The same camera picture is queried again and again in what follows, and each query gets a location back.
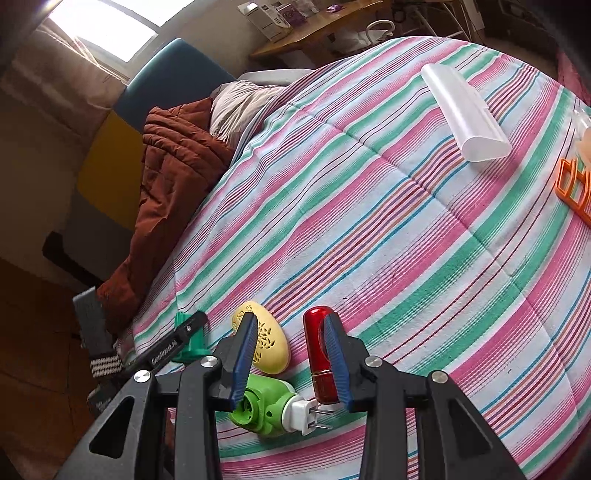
electrical plug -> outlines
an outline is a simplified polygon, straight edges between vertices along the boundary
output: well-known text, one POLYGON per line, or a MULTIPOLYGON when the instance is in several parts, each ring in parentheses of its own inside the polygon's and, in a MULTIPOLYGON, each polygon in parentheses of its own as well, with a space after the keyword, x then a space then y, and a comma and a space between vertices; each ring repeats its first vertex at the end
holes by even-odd
POLYGON ((305 400, 301 395, 291 397, 283 409, 281 415, 281 424, 286 432, 300 432, 302 435, 308 435, 314 429, 327 429, 331 427, 317 423, 318 415, 332 412, 323 412, 318 410, 318 401, 305 400))

black tool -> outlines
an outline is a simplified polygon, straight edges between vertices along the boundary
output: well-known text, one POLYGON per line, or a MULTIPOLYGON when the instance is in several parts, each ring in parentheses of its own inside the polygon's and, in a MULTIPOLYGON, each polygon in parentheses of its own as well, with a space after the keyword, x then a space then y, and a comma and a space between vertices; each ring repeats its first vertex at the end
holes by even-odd
POLYGON ((420 480, 525 480, 476 407, 443 371, 400 372, 345 333, 336 313, 324 319, 324 341, 339 393, 350 412, 366 411, 359 480, 407 478, 405 408, 417 419, 420 480))
POLYGON ((78 443, 56 480, 157 480, 164 471, 164 425, 177 408, 174 478, 221 480, 215 411, 244 396, 258 321, 246 313, 236 335, 182 372, 139 370, 78 443))
POLYGON ((95 418, 105 411, 117 392, 136 372, 158 372, 185 348, 191 337, 207 323, 207 315, 195 312, 124 368, 119 355, 113 350, 112 340, 104 329, 104 314, 96 298, 95 289, 91 288, 75 297, 74 307, 83 339, 89 349, 92 374, 100 382, 86 401, 95 418))

wooden floor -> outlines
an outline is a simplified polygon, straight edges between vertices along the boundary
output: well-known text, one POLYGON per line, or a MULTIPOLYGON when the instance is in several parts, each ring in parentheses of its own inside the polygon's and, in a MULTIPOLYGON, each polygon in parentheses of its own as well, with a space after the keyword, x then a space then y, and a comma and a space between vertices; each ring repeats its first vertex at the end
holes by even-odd
POLYGON ((0 447, 25 480, 53 478, 92 423, 72 296, 0 259, 0 447))

red bottle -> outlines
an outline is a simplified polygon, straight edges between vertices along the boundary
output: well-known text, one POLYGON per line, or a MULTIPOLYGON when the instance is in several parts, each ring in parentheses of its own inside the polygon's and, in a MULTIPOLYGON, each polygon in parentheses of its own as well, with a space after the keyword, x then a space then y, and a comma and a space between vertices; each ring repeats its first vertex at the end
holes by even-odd
POLYGON ((324 405, 339 402, 335 379, 324 345, 324 318, 329 313, 333 313, 333 309, 318 306, 312 307, 304 314, 304 334, 306 335, 312 385, 316 400, 324 405))

metal screw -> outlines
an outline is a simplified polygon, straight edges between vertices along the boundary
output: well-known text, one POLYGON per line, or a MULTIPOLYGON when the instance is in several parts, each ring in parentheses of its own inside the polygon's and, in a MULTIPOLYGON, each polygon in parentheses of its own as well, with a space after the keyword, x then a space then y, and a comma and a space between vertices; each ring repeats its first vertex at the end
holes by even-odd
POLYGON ((447 373, 437 370, 431 374, 431 378, 436 383, 445 383, 449 377, 447 376, 447 373))
POLYGON ((152 374, 147 370, 138 370, 136 373, 134 373, 134 380, 137 383, 144 383, 147 382, 151 376, 152 374))
POLYGON ((365 359, 365 365, 371 368, 377 368, 382 365, 382 359, 375 355, 370 355, 365 359))
POLYGON ((215 367, 217 362, 217 357, 214 357, 213 355, 206 355, 200 360, 201 366, 205 368, 215 367))

